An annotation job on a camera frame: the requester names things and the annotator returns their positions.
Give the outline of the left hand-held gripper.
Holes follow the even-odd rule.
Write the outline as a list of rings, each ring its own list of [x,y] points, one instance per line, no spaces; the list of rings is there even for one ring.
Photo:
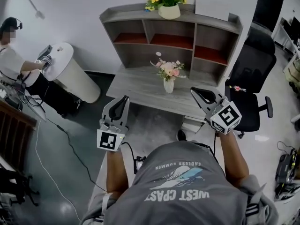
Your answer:
[[[99,121],[100,129],[97,130],[97,148],[113,152],[119,149],[128,132],[126,122],[129,104],[129,96],[124,95],[121,99],[113,99],[104,107],[102,119]],[[114,105],[115,120],[111,121],[109,111]]]

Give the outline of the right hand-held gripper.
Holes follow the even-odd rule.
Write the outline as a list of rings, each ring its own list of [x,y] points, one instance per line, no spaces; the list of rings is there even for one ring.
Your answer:
[[[242,115],[235,103],[215,87],[198,85],[192,87],[190,92],[214,130],[226,135],[239,125]]]

